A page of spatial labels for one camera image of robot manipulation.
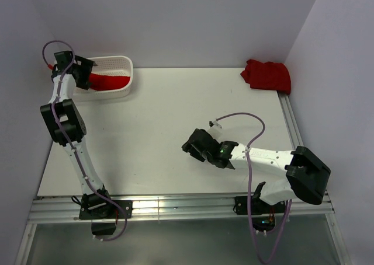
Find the bright red t-shirt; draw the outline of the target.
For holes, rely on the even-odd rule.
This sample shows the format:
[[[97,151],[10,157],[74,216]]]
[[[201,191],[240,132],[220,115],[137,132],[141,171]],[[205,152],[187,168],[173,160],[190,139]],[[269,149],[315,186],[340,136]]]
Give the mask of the bright red t-shirt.
[[[90,88],[95,91],[118,90],[127,86],[129,82],[129,76],[89,75]]]

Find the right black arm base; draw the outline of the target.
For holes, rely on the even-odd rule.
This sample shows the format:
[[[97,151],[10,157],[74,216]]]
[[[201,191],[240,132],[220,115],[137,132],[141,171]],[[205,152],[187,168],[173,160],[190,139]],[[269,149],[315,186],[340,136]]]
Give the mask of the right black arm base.
[[[281,201],[275,205],[269,205],[260,199],[251,200],[251,218],[252,226],[256,231],[273,231],[276,226],[276,214],[285,213],[288,203]],[[234,198],[233,211],[237,215],[248,215],[248,197],[237,196]]]

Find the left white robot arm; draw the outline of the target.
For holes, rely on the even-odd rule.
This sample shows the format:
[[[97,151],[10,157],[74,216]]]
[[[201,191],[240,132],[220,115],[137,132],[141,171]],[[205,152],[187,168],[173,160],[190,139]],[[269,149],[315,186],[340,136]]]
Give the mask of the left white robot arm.
[[[73,51],[60,51],[54,56],[53,94],[40,112],[52,140],[64,148],[78,176],[82,198],[76,203],[83,211],[93,210],[107,218],[113,213],[114,203],[92,164],[85,141],[86,126],[72,99],[75,88],[90,88],[89,76],[96,63]]]

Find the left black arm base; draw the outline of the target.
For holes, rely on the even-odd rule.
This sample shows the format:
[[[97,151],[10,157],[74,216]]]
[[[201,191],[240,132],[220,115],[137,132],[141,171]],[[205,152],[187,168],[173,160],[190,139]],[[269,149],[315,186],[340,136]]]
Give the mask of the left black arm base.
[[[127,219],[132,215],[131,200],[114,200],[112,204],[96,194],[84,194],[81,199],[72,196],[71,200],[80,207],[78,219],[91,221],[91,233],[102,240],[114,240],[122,234],[127,227]],[[115,235],[119,219],[124,219],[124,228]]]

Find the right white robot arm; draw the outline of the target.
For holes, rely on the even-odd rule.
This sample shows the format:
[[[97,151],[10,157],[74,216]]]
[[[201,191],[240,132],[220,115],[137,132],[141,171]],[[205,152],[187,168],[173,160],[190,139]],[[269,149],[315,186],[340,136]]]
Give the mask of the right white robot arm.
[[[295,198],[320,205],[331,175],[330,168],[306,147],[298,146],[294,151],[247,148],[234,141],[218,142],[203,129],[195,129],[182,150],[220,169],[251,168],[278,177],[274,182],[259,183],[255,189],[252,205],[259,212]]]

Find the white perforated plastic basket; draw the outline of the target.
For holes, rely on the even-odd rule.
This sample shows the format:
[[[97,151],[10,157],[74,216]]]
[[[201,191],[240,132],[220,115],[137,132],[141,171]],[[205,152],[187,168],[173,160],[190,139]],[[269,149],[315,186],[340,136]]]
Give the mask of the white perforated plastic basket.
[[[93,67],[92,74],[110,75],[110,76],[129,76],[130,82],[124,88],[118,90],[95,91],[91,88],[83,90],[75,88],[73,99],[75,102],[88,102],[96,100],[117,99],[127,96],[131,90],[133,82],[133,62],[124,55],[91,57],[89,58],[97,63]]]

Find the dark red t-shirt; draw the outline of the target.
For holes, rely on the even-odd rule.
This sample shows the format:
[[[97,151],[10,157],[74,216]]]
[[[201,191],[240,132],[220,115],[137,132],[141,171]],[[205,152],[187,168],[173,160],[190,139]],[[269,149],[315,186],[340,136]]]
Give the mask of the dark red t-shirt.
[[[240,75],[252,89],[275,90],[286,95],[291,93],[290,74],[283,63],[250,59]]]

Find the right side aluminium rail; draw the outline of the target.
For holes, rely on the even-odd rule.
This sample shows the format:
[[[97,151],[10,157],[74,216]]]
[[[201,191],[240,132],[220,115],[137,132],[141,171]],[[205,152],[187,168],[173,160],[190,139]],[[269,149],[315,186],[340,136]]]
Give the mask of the right side aluminium rail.
[[[298,146],[303,146],[302,137],[300,135],[299,128],[297,126],[296,118],[293,113],[293,109],[289,100],[288,95],[283,93],[278,93],[278,98],[280,105],[283,111],[283,116],[285,118],[286,126],[288,128],[290,140],[293,146],[293,149],[296,149]]]

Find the aluminium rail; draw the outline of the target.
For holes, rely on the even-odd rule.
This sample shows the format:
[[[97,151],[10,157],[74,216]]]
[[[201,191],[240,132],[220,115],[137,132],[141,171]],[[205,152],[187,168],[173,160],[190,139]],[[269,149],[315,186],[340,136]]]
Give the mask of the aluminium rail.
[[[293,146],[293,149],[296,149],[298,146],[303,146],[302,137],[300,135],[299,128],[297,126],[296,118],[293,113],[293,109],[289,100],[288,95],[283,93],[278,93],[278,98],[280,105],[283,111],[283,116],[285,118],[286,126],[288,128],[290,140]]]
[[[167,221],[185,219],[237,218],[235,197],[246,193],[207,193],[170,196],[116,196],[132,201],[130,221]],[[28,224],[88,223],[79,219],[79,206],[69,197],[43,197],[32,202]]]

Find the front aluminium rail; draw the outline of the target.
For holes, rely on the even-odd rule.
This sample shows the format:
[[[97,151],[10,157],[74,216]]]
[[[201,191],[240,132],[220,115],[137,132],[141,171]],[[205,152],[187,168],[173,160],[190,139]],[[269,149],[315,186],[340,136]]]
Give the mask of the front aluminium rail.
[[[132,201],[130,221],[167,221],[185,219],[237,218],[235,197],[246,193],[207,193],[170,196],[116,196]],[[88,223],[79,219],[79,206],[69,197],[43,197],[32,202],[28,224]]]

